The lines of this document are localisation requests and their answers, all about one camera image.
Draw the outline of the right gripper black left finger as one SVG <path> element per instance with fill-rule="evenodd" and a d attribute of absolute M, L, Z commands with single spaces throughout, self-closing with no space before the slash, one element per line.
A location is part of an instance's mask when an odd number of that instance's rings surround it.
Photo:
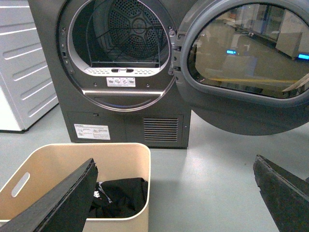
<path fill-rule="evenodd" d="M 0 227 L 2 232 L 81 232 L 93 200 L 98 169 L 88 159 L 30 207 Z"/>

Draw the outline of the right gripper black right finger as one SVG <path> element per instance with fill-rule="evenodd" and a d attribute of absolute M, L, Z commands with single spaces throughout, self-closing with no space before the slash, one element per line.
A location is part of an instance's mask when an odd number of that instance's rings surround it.
<path fill-rule="evenodd" d="M 253 172 L 261 197 L 280 232 L 309 230 L 309 179 L 257 155 Z"/>

